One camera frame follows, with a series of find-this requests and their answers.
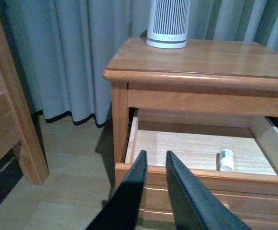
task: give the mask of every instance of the black object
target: black object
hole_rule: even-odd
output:
[[[134,229],[146,173],[146,151],[142,150],[114,196],[86,230]]]
[[[171,151],[166,168],[177,230],[250,230]]]
[[[177,230],[250,230],[171,151],[167,183]],[[134,230],[147,173],[142,150],[113,198],[86,230]]]

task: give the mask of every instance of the wooden nightstand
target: wooden nightstand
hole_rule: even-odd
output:
[[[256,43],[189,40],[183,49],[128,39],[103,72],[112,82],[116,182],[148,152],[145,219],[173,221],[164,157],[174,151],[253,229],[278,229],[278,52]],[[137,108],[129,141],[129,108]],[[232,149],[235,172],[219,172]]]

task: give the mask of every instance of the wooden edge trim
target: wooden edge trim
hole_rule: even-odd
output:
[[[127,163],[116,163],[116,171],[127,171],[130,170],[132,164]],[[166,174],[166,168],[163,166],[148,166],[148,172],[154,174]],[[216,178],[225,180],[239,180],[239,181],[252,181],[256,183],[274,183],[278,184],[278,176],[275,175],[259,175],[252,173],[241,173],[241,172],[218,172],[211,170],[200,170],[200,169],[190,169],[191,172],[197,177],[205,178]]]
[[[153,84],[205,85],[256,90],[278,91],[278,79],[252,76],[225,76],[199,73],[152,72],[105,69],[102,73],[108,81],[124,81]]]

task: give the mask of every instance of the air purifier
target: air purifier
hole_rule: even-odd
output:
[[[158,48],[186,46],[190,0],[152,0],[146,43]]]

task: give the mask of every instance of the wooden floor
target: wooden floor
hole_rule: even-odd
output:
[[[113,191],[112,125],[39,124],[50,175],[42,186],[18,182],[0,205],[0,230],[83,230]],[[173,226],[139,220],[137,229]]]

